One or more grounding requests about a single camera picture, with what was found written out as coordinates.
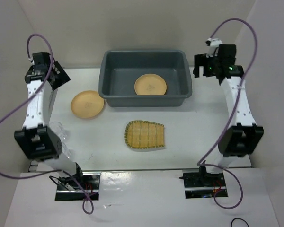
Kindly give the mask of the tan round plate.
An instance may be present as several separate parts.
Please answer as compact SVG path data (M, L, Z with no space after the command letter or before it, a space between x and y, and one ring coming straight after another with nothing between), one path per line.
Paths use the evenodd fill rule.
M97 116L105 105L104 99L97 91L86 90L78 93L71 101L72 113L81 119Z
M137 95L164 95L167 91L165 80L153 73L141 75L134 84Z

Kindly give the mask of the clear plastic cup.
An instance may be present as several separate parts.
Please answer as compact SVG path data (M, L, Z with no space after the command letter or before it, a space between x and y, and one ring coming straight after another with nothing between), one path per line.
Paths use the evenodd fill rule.
M65 128L60 122L51 122L49 126L62 142L68 141L69 139L68 132L65 130Z
M64 142L62 142L62 153L68 159L73 159L73 151L71 149L69 149Z

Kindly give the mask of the woven bamboo tray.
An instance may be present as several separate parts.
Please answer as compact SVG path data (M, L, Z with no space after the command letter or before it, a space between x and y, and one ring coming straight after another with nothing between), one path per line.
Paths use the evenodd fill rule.
M130 121L124 131L127 147L133 149L153 149L165 147L164 125L157 122Z

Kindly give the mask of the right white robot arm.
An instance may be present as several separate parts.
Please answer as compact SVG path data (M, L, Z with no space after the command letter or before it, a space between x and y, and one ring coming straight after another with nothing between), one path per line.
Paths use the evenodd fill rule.
M214 174L222 173L232 162L251 155L264 134L263 127L256 124L249 107L242 79L244 69L235 63L236 45L223 44L219 39L206 44L208 53L195 55L194 77L200 76L202 67L205 77L218 79L231 121L213 149L214 161L198 174L198 181L203 186L210 185Z

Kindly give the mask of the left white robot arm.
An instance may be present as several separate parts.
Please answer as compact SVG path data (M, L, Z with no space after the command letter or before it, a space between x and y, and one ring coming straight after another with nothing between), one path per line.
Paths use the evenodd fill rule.
M79 189L85 183L80 166L62 151L62 141L49 126L58 88L70 78L59 62L46 52L32 55L32 66L25 75L29 102L25 121L14 138L26 157L60 170L59 182L66 189Z

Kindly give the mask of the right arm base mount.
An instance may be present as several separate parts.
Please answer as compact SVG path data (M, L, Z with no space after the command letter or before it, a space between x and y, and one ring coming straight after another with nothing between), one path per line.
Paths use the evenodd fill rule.
M216 197L228 197L223 173L207 173L205 167L198 170L183 171L179 177L183 181L185 198L200 199Z

